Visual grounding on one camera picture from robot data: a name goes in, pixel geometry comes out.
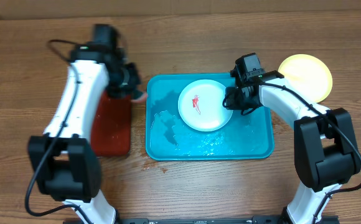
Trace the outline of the light blue plate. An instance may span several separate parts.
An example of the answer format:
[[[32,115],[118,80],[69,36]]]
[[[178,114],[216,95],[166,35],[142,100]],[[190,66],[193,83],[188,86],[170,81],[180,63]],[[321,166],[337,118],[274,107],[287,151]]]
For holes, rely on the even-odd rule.
[[[188,84],[180,93],[177,107],[189,127],[196,131],[216,131],[233,115],[223,106],[226,87],[218,81],[203,79]]]

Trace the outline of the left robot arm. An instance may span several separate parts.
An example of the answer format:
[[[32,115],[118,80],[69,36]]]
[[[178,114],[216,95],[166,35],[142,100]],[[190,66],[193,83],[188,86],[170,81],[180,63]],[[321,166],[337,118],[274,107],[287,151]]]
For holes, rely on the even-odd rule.
[[[29,215],[42,217],[71,208],[80,223],[119,223],[120,216],[101,191],[101,165],[91,148],[91,133],[101,95],[130,96],[143,102],[141,78],[126,56],[123,35],[109,24],[96,24],[92,40],[74,42],[69,56],[48,48],[68,66],[60,103],[43,135],[31,136],[27,151],[34,171],[24,198]]]

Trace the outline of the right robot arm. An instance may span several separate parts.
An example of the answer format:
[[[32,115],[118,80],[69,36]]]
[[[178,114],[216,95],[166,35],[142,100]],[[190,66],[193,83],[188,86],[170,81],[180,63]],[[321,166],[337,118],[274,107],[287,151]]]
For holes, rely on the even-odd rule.
[[[322,216],[329,200],[361,189],[361,154],[350,114],[309,100],[277,70],[266,72],[255,53],[238,58],[230,76],[235,85],[225,90],[224,108],[247,115],[264,106],[294,131],[294,166],[300,184],[282,214],[270,222],[338,223]]]

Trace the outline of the green plate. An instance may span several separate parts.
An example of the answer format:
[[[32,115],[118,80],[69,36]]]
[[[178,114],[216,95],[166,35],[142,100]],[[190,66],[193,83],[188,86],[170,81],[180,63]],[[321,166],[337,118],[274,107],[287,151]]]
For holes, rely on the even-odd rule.
[[[316,103],[325,100],[332,90],[333,79],[329,68],[312,55],[292,55],[280,64],[278,71],[295,90]]]

